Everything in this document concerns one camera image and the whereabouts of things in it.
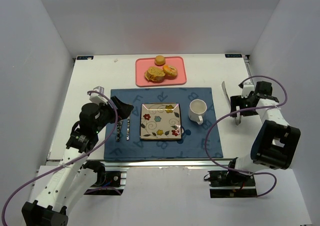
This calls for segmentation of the metal kitchen tongs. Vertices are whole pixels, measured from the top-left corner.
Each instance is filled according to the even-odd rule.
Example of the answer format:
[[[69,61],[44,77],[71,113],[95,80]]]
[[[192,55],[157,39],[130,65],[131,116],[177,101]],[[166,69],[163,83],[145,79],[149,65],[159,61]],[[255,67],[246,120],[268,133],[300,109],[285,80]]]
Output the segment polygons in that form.
[[[227,93],[226,84],[224,81],[221,83],[221,87],[222,87],[222,91],[224,93],[224,96],[227,100],[228,106],[229,106],[229,108],[231,108],[231,99]],[[240,115],[240,113],[238,113],[237,116],[234,118],[234,122],[238,126],[241,123],[241,121],[242,121],[242,115]]]

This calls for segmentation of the orange glazed bagel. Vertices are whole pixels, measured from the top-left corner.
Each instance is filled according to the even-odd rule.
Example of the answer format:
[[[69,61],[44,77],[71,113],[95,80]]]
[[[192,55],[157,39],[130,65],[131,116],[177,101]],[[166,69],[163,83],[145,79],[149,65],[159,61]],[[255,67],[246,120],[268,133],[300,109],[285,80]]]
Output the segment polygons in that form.
[[[177,68],[172,65],[169,65],[169,64],[165,64],[162,67],[162,70],[165,73],[166,78],[168,78],[168,79],[174,79],[178,75]]]

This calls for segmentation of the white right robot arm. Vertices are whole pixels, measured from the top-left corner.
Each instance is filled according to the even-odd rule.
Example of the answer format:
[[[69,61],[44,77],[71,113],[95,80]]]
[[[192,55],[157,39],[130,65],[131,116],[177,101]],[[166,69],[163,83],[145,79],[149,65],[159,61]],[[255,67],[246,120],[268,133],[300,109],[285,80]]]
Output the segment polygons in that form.
[[[290,126],[277,107],[279,100],[273,96],[272,84],[259,81],[256,85],[241,83],[242,93],[230,98],[230,111],[233,117],[258,115],[262,126],[244,157],[230,161],[225,178],[232,184],[247,180],[250,175],[267,168],[289,168],[292,163],[301,131]]]

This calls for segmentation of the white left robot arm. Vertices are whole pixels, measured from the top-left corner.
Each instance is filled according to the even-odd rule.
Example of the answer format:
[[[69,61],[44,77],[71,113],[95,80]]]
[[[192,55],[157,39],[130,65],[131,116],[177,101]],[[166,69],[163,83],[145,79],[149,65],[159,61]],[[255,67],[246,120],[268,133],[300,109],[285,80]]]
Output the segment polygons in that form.
[[[65,226],[69,214],[83,194],[93,185],[105,181],[105,166],[89,161],[99,132],[107,125],[130,116],[134,107],[113,96],[108,100],[102,93],[89,92],[90,102],[83,105],[79,120],[73,125],[63,157],[41,193],[22,207],[28,226]]]

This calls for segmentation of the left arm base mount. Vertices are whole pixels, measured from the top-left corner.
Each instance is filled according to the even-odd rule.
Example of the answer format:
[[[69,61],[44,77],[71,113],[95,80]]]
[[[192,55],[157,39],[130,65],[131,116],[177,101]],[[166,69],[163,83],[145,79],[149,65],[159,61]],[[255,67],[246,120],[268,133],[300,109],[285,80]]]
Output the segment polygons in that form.
[[[90,187],[85,195],[120,196],[126,185],[127,173],[125,171],[106,171],[104,181]]]

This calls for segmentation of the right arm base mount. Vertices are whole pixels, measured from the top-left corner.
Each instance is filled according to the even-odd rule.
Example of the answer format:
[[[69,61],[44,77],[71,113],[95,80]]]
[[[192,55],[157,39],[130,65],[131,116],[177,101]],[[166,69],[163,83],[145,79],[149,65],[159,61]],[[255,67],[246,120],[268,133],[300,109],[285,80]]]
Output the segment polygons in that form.
[[[209,183],[212,199],[256,198],[256,182],[253,176],[233,171],[208,171],[203,177]]]

